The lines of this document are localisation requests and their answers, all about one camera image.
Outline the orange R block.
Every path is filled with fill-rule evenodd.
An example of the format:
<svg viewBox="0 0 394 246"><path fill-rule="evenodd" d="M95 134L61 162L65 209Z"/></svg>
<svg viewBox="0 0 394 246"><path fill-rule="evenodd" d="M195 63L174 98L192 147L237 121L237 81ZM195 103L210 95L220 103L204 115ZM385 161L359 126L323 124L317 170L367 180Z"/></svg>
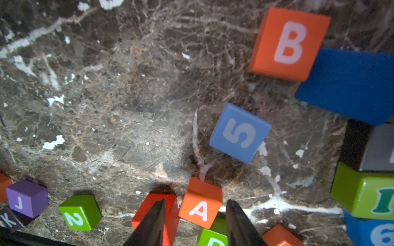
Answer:
<svg viewBox="0 0 394 246"><path fill-rule="evenodd" d="M280 224L267 231L262 239L268 246L304 246L302 241Z"/></svg>

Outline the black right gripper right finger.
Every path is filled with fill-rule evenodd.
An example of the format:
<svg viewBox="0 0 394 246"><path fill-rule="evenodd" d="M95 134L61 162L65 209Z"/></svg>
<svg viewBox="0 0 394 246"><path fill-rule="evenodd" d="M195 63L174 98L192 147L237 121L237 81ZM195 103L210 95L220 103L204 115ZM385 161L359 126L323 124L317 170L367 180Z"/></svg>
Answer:
<svg viewBox="0 0 394 246"><path fill-rule="evenodd" d="M240 205L232 199L227 201L226 223L229 246L268 246Z"/></svg>

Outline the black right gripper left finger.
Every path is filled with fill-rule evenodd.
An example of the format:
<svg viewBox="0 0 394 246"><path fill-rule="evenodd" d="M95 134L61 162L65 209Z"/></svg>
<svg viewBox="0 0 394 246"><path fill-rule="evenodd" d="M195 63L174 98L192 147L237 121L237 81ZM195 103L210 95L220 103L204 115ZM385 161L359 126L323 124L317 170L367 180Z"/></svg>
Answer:
<svg viewBox="0 0 394 246"><path fill-rule="evenodd" d="M158 200L123 246L162 246L165 218L165 200Z"/></svg>

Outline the orange A block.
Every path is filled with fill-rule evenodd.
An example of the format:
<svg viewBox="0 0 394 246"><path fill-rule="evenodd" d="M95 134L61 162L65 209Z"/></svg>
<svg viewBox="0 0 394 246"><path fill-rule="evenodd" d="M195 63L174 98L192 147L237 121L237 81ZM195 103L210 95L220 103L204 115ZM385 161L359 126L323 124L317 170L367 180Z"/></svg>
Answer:
<svg viewBox="0 0 394 246"><path fill-rule="evenodd" d="M210 229L222 202L221 188L192 177L179 210L179 217Z"/></svg>

